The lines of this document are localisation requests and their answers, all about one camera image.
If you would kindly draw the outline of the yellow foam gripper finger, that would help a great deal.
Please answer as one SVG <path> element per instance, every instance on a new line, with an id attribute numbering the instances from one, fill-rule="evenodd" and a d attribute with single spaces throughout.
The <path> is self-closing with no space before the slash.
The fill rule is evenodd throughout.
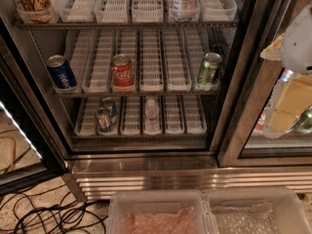
<path id="1" fill-rule="evenodd" d="M 280 61 L 281 60 L 281 47 L 284 40 L 284 33 L 279 35 L 268 47 L 261 53 L 260 57 L 266 60 Z"/>

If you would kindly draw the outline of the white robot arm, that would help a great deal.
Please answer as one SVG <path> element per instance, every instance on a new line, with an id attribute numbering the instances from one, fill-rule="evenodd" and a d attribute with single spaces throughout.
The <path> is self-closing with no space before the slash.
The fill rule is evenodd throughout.
<path id="1" fill-rule="evenodd" d="M 279 60 L 283 67 L 293 72 L 312 74 L 312 2 L 260 53 L 260 57 Z"/>

